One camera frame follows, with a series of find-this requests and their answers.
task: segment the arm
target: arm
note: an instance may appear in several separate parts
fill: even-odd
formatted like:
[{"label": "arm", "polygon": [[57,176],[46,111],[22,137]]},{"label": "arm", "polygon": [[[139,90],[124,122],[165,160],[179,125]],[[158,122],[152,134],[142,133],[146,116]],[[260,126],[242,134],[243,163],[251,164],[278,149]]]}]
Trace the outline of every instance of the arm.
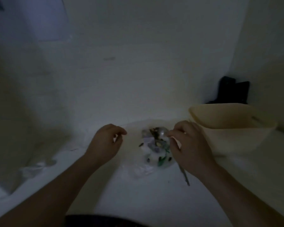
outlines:
[{"label": "arm", "polygon": [[284,226],[284,217],[238,183],[214,160],[195,123],[179,122],[168,134],[175,160],[217,199],[234,226]]},{"label": "arm", "polygon": [[0,218],[0,226],[61,226],[87,179],[112,159],[126,131],[112,124],[99,129],[86,153],[41,190]]}]

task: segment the person's right hand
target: person's right hand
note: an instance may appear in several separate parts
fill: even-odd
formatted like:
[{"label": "person's right hand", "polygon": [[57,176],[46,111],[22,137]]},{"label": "person's right hand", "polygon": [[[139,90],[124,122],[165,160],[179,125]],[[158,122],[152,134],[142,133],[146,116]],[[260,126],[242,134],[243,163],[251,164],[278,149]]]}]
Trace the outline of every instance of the person's right hand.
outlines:
[{"label": "person's right hand", "polygon": [[[170,138],[173,157],[192,175],[200,177],[208,168],[216,166],[211,149],[196,123],[178,122],[166,135]],[[181,143],[181,148],[173,137]]]}]

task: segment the hand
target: hand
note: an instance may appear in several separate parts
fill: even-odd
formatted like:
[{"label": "hand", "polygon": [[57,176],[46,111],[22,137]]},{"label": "hand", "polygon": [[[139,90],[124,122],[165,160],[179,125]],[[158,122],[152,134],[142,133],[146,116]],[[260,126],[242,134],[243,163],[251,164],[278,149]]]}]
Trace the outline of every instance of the hand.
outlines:
[{"label": "hand", "polygon": [[123,141],[122,135],[126,134],[126,130],[122,127],[113,124],[103,126],[93,137],[85,156],[102,166],[117,154]]},{"label": "hand", "polygon": [[[175,160],[192,175],[200,177],[208,168],[216,166],[211,149],[196,123],[178,122],[167,136],[170,137],[170,150]],[[172,137],[181,143],[181,148]]]}]

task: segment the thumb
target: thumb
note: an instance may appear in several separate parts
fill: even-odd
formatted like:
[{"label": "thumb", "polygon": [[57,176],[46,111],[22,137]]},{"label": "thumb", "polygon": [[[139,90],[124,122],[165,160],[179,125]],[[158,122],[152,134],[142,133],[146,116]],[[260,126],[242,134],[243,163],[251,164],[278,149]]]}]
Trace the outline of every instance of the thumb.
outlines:
[{"label": "thumb", "polygon": [[174,158],[177,159],[177,157],[181,154],[180,148],[174,138],[169,138],[169,142],[170,151],[173,154]]},{"label": "thumb", "polygon": [[116,141],[114,143],[114,148],[116,151],[118,151],[122,145],[123,142],[123,138],[122,135],[118,135],[118,137],[116,138]]}]

